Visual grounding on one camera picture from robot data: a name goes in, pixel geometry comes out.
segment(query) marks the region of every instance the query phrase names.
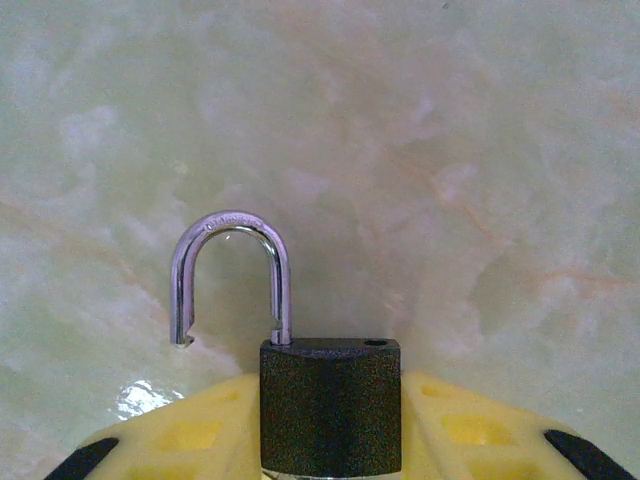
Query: yellow plastic object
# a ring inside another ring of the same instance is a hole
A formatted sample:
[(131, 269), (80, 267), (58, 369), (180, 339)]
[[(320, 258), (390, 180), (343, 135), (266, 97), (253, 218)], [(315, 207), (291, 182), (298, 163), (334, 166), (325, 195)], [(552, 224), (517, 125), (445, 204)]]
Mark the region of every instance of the yellow plastic object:
[[(405, 373), (403, 480), (584, 480), (545, 440), (566, 426)], [(88, 480), (259, 480), (259, 377), (243, 375), (96, 433), (119, 444)]]

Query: white marble background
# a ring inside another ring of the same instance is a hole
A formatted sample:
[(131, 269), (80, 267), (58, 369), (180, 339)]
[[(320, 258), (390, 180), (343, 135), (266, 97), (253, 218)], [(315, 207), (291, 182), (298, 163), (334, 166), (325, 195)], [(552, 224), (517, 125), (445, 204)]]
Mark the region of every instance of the white marble background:
[(257, 369), (257, 242), (169, 261), (209, 212), (288, 242), (294, 333), (570, 423), (640, 474), (636, 0), (6, 0), (0, 477)]

